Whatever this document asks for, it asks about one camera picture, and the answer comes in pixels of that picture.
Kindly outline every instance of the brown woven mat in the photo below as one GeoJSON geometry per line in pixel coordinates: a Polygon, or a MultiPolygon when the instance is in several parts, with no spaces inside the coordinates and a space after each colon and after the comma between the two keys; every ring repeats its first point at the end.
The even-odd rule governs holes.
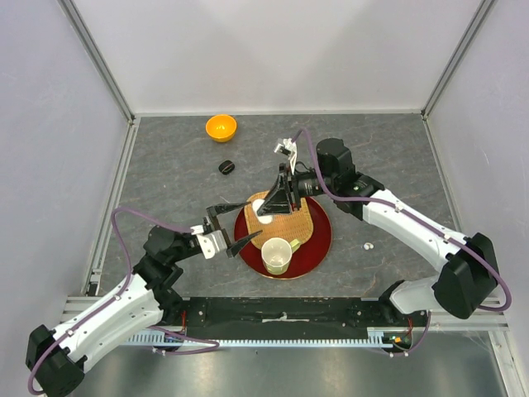
{"type": "MultiPolygon", "coordinates": [[[[252,203],[256,199],[264,199],[268,192],[256,193],[248,201],[252,203]]],[[[287,242],[298,239],[302,244],[307,242],[312,236],[314,225],[312,224],[311,214],[308,212],[307,201],[301,199],[302,205],[299,211],[290,215],[274,215],[274,220],[268,225],[264,225],[257,220],[251,205],[245,206],[245,219],[248,233],[263,232],[252,239],[252,244],[261,249],[263,244],[272,237],[281,237],[287,242]]]]}

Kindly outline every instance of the white panel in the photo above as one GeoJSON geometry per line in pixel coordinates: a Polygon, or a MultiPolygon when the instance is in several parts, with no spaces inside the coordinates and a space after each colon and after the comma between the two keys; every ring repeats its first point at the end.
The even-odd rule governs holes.
{"type": "Polygon", "coordinates": [[[27,338],[79,294],[126,121],[55,0],[0,11],[0,395],[22,396],[27,338]]]}
{"type": "Polygon", "coordinates": [[[465,232],[492,238],[529,368],[529,2],[502,0],[431,116],[465,232]]]}
{"type": "Polygon", "coordinates": [[[419,109],[479,0],[76,0],[135,112],[419,109]]]}

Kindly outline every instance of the mug handle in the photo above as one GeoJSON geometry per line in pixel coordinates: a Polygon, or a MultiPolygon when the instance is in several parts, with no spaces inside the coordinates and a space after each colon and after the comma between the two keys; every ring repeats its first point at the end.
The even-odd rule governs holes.
{"type": "Polygon", "coordinates": [[[292,248],[292,253],[298,250],[298,248],[301,246],[301,242],[296,238],[295,240],[292,240],[290,243],[290,248],[292,248]]]}

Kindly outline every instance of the reflective metal surface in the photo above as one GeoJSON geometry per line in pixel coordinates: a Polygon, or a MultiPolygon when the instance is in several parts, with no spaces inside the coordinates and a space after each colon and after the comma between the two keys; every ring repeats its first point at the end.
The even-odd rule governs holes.
{"type": "Polygon", "coordinates": [[[487,333],[436,334],[408,358],[351,348],[232,348],[157,356],[120,347],[74,397],[507,396],[487,333]]]}

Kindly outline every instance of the yellow bowl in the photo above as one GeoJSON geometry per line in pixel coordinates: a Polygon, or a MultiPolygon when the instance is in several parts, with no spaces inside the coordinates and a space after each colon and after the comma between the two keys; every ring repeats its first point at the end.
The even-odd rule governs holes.
{"type": "Polygon", "coordinates": [[[237,122],[227,114],[217,114],[206,123],[207,134],[217,142],[228,142],[237,131],[237,122]]]}

